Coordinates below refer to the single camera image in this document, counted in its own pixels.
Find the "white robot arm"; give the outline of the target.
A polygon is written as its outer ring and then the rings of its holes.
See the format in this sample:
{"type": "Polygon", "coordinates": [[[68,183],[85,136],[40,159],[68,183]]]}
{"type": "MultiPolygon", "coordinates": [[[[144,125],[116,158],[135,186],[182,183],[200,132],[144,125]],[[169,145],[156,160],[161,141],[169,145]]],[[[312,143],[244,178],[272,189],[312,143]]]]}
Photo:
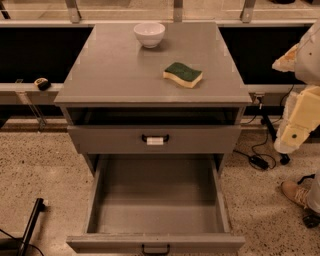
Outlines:
{"type": "Polygon", "coordinates": [[[274,148],[288,154],[297,150],[320,125],[320,20],[277,59],[272,68],[294,72],[295,77],[307,85],[300,93],[289,94],[276,133],[274,148]]]}

